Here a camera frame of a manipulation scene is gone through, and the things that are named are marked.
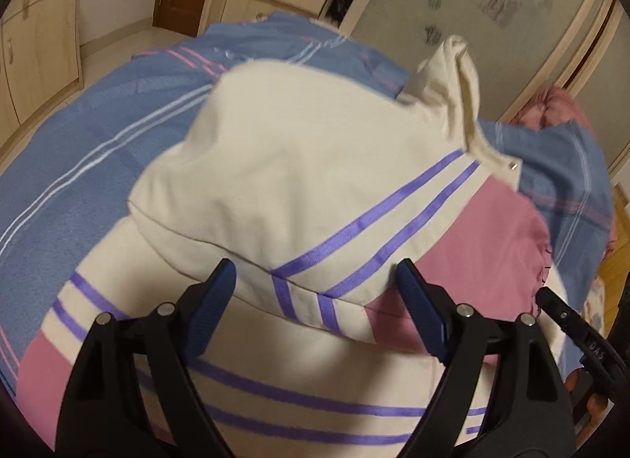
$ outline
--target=baseboard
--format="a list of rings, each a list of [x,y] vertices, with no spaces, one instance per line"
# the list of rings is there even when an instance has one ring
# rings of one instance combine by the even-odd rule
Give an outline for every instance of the baseboard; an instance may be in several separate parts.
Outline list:
[[[106,48],[107,46],[111,46],[113,43],[118,42],[119,40],[129,37],[130,35],[134,35],[140,31],[149,29],[152,26],[153,17],[147,17],[146,19],[127,24],[126,26],[118,28],[117,30],[103,35],[102,37],[90,40],[90,42],[86,42],[80,47],[81,58],[85,58],[90,54],[94,54],[97,51]]]

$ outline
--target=wooden floor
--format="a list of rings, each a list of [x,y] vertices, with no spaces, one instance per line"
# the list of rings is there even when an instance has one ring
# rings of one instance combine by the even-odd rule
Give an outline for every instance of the wooden floor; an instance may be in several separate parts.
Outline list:
[[[615,322],[617,306],[626,283],[626,276],[630,271],[630,219],[625,207],[628,204],[626,195],[620,186],[613,192],[615,199],[615,213],[617,215],[617,245],[599,269],[599,276],[606,284],[606,308],[604,312],[604,326],[606,335]]]

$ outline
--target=pink fabric panel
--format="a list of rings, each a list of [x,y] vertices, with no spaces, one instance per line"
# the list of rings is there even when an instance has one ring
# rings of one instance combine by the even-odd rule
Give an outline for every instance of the pink fabric panel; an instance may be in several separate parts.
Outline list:
[[[593,127],[588,121],[580,105],[563,89],[552,87],[542,90],[534,95],[523,106],[521,111],[510,121],[510,124],[521,126],[535,131],[542,128],[555,127],[566,122],[575,121],[583,128],[588,129],[593,136]],[[610,224],[610,237],[604,257],[610,255],[615,249],[617,241],[617,216],[612,214]]]
[[[513,321],[521,312],[536,310],[534,295],[550,266],[549,230],[527,198],[490,177],[415,264],[456,304],[470,304],[485,317]],[[377,344],[423,350],[398,288],[369,303],[365,312]]]
[[[20,367],[16,401],[42,440],[55,447],[57,421],[72,366],[40,331]]]

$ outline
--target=purple stripe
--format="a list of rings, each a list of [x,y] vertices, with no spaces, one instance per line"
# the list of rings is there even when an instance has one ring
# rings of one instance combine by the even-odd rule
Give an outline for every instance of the purple stripe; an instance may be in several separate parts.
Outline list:
[[[276,291],[278,297],[278,303],[282,309],[282,313],[285,317],[297,321],[297,314],[293,306],[293,300],[291,299],[291,291],[289,291],[289,284],[283,278],[278,278],[272,275],[273,288]]]
[[[109,312],[119,321],[122,319],[131,319],[130,316],[122,312],[113,303],[100,294],[92,284],[85,280],[80,273],[75,271],[70,277],[70,282],[90,301],[103,312]]]
[[[59,300],[53,304],[53,309],[58,318],[80,341],[84,341],[87,331],[79,325],[70,314],[64,309]],[[197,371],[203,376],[210,378],[226,387],[236,389],[248,394],[259,395],[279,401],[282,403],[293,404],[313,410],[322,410],[324,412],[345,413],[351,415],[374,415],[379,417],[421,417],[426,409],[405,406],[379,406],[360,403],[348,403],[319,397],[316,395],[301,394],[300,392],[288,391],[268,384],[250,380],[244,376],[229,372],[221,367],[209,364],[198,358],[193,359],[190,369]],[[468,411],[469,416],[481,415],[486,412],[485,408],[475,408]]]
[[[324,325],[326,325],[330,331],[338,335],[343,335],[341,328],[339,328],[339,322],[337,321],[333,299],[318,293],[317,303],[319,304],[319,312],[321,313],[321,320],[324,322]]]
[[[87,331],[84,330],[70,314],[68,314],[67,310],[65,310],[65,307],[59,299],[56,299],[55,303],[52,304],[52,310],[54,310],[55,314],[57,314],[59,321],[61,321],[61,323],[63,323],[64,326],[70,332],[72,332],[72,334],[78,340],[80,340],[81,342],[85,340],[85,337],[87,337]]]
[[[439,160],[439,162],[429,168],[426,172],[422,173],[408,184],[405,184],[402,188],[385,198],[385,200],[372,207],[372,209],[363,213],[360,217],[358,217],[358,219],[343,227],[343,229],[329,237],[322,244],[317,245],[307,253],[299,256],[297,259],[274,269],[272,273],[282,278],[288,278],[289,276],[306,271],[310,267],[315,266],[315,264],[320,263],[330,254],[344,246],[347,242],[356,238],[370,225],[389,213],[392,209],[398,206],[398,204],[418,191],[418,189],[463,155],[464,152],[462,150],[451,152],[448,156]]]
[[[396,235],[387,241],[376,254],[357,271],[348,275],[339,284],[333,286],[323,294],[331,298],[339,298],[352,291],[355,287],[363,284],[368,278],[376,273],[383,264],[398,250],[406,241],[411,239],[415,233],[425,226],[431,218],[435,216],[437,211],[444,205],[446,200],[455,193],[466,179],[479,167],[477,162],[472,163],[466,170],[457,176],[457,178],[445,187],[440,194],[435,197],[422,212],[399,230]]]
[[[144,371],[138,370],[138,380],[147,389],[155,393],[152,379]],[[204,404],[206,412],[215,423],[231,426],[246,432],[265,435],[266,437],[286,438],[288,440],[300,440],[318,443],[338,443],[349,445],[394,445],[405,443],[411,434],[402,435],[354,435],[337,432],[323,432],[308,430],[295,426],[280,426],[266,423],[258,419],[251,419],[241,415],[225,412],[215,406]]]

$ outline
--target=frosted glass door panel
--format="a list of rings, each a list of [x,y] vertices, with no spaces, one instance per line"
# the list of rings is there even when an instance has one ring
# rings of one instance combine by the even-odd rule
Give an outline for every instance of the frosted glass door panel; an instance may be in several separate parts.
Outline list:
[[[352,32],[414,70],[448,35],[480,72],[481,117],[498,119],[538,72],[584,0],[370,0]]]

